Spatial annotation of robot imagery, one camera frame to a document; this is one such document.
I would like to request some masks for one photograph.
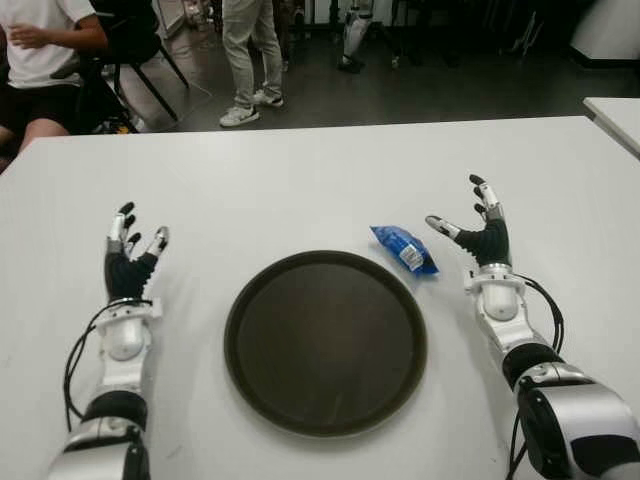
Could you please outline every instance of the round tray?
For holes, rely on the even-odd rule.
[[[313,436],[370,429],[411,396],[426,362],[420,309],[379,265],[312,251],[259,273],[236,299],[225,357],[246,401]]]

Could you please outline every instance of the robotic arm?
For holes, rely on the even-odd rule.
[[[553,479],[640,479],[640,428],[612,390],[566,363],[529,324],[525,281],[512,271],[509,236],[493,189],[471,175],[482,231],[426,222],[477,260],[465,287],[494,361],[513,390],[533,467]]]
[[[102,378],[80,424],[71,431],[63,452],[53,462],[49,480],[150,478],[143,440],[152,344],[149,325],[160,319],[161,307],[158,300],[143,300],[142,293],[167,246],[169,230],[161,227],[147,251],[131,260],[131,252],[141,238],[136,233],[127,240],[135,222],[133,208],[133,203],[128,203],[113,220],[104,262],[109,304],[87,329],[95,326],[102,337]]]

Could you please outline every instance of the plastic packet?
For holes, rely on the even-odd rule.
[[[395,226],[370,228],[378,241],[410,272],[416,275],[439,272],[424,244],[406,230]]]

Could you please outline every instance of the sneaker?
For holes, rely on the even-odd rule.
[[[264,93],[264,90],[258,90],[253,96],[253,104],[280,108],[282,105],[284,105],[284,98],[271,98],[269,95]]]
[[[220,126],[237,127],[245,123],[253,122],[259,118],[260,113],[258,113],[256,107],[231,107],[227,110],[227,113],[220,118]]]

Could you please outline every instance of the white table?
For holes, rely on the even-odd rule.
[[[437,213],[479,224],[470,172],[504,201],[517,271],[561,306],[565,357],[640,414],[640,164],[585,117],[48,139],[0,177],[0,478],[39,478],[62,445],[63,363],[104,302],[103,239],[130,199],[142,232],[172,229],[151,287],[165,305],[154,480],[503,477],[512,397],[463,293],[473,262],[423,223]],[[440,277],[402,270],[371,224],[420,236]],[[424,313],[421,386],[359,437],[279,431],[226,373],[222,337],[236,295],[263,267],[310,249],[379,262]],[[535,292],[527,298],[534,325],[550,335],[546,305]],[[74,386],[80,404],[98,375],[96,344]],[[523,463],[519,479],[539,478]]]
[[[585,98],[593,121],[640,158],[640,98]]]

